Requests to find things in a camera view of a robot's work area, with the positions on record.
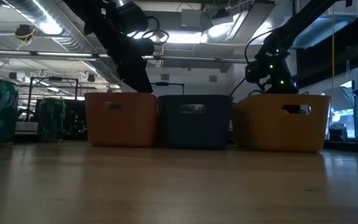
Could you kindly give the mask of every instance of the wooden table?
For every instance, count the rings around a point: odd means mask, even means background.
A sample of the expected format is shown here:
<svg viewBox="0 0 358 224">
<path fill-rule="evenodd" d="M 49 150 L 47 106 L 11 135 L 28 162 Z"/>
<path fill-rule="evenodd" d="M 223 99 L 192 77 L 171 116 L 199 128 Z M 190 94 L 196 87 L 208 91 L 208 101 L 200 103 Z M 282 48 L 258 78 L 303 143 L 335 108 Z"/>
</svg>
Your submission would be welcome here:
<svg viewBox="0 0 358 224">
<path fill-rule="evenodd" d="M 358 223 L 358 154 L 0 149 L 0 223 Z"/>
</svg>

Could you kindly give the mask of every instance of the yellow bin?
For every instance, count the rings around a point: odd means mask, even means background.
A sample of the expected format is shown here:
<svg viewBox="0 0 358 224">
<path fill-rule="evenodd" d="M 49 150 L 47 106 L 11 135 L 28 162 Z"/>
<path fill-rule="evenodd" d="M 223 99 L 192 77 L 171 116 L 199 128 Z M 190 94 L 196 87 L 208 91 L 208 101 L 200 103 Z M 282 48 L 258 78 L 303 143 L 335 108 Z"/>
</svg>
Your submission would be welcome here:
<svg viewBox="0 0 358 224">
<path fill-rule="evenodd" d="M 329 96 L 265 94 L 251 96 L 232 107 L 233 134 L 240 148 L 268 151 L 323 149 Z M 284 105 L 310 108 L 290 114 Z"/>
</svg>

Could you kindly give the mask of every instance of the dark blue bin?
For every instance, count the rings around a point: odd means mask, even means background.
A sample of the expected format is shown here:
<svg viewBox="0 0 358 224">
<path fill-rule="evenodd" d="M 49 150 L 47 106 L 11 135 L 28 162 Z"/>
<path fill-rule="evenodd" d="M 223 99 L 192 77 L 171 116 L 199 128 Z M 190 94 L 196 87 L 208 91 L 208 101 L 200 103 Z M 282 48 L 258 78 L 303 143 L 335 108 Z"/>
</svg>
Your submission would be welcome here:
<svg viewBox="0 0 358 224">
<path fill-rule="evenodd" d="M 167 147 L 224 149 L 232 97 L 167 95 L 158 98 L 162 140 Z"/>
</svg>

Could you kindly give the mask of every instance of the plastic storage bin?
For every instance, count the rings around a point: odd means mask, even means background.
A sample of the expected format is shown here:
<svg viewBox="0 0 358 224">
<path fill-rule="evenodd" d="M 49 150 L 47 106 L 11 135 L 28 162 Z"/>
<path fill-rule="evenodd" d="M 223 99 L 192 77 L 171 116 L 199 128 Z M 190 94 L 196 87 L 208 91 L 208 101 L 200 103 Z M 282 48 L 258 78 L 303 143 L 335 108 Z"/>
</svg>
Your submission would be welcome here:
<svg viewBox="0 0 358 224">
<path fill-rule="evenodd" d="M 225 148 L 231 104 L 225 95 L 160 96 L 162 141 L 168 147 Z"/>
<path fill-rule="evenodd" d="M 290 114 L 284 105 L 308 105 L 308 114 Z M 233 105 L 233 134 L 239 147 L 269 151 L 323 149 L 329 96 L 257 95 Z"/>
<path fill-rule="evenodd" d="M 148 93 L 86 93 L 88 141 L 95 146 L 148 147 L 156 137 L 157 98 Z"/>
</svg>

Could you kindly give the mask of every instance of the orange bin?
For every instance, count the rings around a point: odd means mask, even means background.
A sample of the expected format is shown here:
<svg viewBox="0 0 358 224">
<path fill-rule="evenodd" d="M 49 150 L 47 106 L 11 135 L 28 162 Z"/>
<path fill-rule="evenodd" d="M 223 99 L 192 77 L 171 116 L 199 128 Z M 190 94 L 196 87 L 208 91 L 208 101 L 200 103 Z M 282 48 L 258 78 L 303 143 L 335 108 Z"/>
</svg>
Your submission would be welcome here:
<svg viewBox="0 0 358 224">
<path fill-rule="evenodd" d="M 307 114 L 291 114 L 284 105 L 309 108 Z M 239 147 L 268 151 L 323 149 L 329 96 L 250 96 L 232 107 L 233 135 Z"/>
<path fill-rule="evenodd" d="M 95 146 L 148 147 L 157 134 L 157 97 L 86 93 L 88 141 Z"/>
</svg>

